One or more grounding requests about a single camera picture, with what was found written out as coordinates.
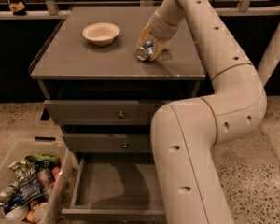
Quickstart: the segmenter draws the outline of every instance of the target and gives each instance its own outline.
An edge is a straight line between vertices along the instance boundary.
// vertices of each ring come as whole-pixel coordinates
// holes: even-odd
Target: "drawer knob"
[[[122,148],[123,148],[123,149],[128,149],[128,147],[129,147],[129,144],[128,144],[128,143],[123,143],[123,144],[122,144]]]
[[[119,119],[123,119],[124,118],[123,111],[120,110],[120,112],[118,113],[118,118]]]

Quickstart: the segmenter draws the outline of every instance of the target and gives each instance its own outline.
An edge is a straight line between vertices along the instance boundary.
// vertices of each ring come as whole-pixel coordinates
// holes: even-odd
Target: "terrazzo floor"
[[[43,104],[0,104],[0,165],[10,146],[35,136],[53,136],[62,142],[62,132],[51,120],[40,121]],[[280,223],[280,96],[268,97],[264,121],[251,134],[214,146],[212,155],[219,179],[236,224]],[[63,196],[68,207],[77,174]],[[82,224],[59,214],[57,224]]]

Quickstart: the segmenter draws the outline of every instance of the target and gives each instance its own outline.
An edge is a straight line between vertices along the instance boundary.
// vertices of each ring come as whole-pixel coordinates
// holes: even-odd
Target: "white robotic arm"
[[[233,223],[210,147],[250,133],[262,121],[259,75],[208,0],[164,0],[148,22],[169,39],[186,18],[215,94],[171,102],[151,124],[151,143],[168,224]]]

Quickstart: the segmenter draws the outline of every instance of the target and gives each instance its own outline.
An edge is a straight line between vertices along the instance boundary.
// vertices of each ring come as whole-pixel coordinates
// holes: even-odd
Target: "plastic bin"
[[[7,167],[20,158],[33,154],[49,154],[61,159],[61,173],[55,183],[53,192],[49,198],[49,208],[42,217],[40,224],[55,224],[58,216],[58,207],[61,203],[65,184],[72,170],[73,162],[70,152],[64,143],[56,142],[38,142],[38,141],[20,141],[16,143],[8,152],[7,157],[0,167],[0,191],[8,186],[9,183],[16,180],[15,174]],[[2,223],[29,223],[24,221],[9,221],[4,218],[0,210],[0,224]]]

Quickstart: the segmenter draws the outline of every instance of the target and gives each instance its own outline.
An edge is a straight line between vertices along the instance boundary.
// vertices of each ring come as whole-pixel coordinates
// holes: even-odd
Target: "closed drawer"
[[[162,102],[142,101],[45,101],[60,125],[148,125]]]
[[[152,155],[84,155],[63,214],[90,223],[166,223]]]
[[[67,134],[63,140],[70,151],[112,152],[112,153],[150,153],[149,135],[126,134]]]

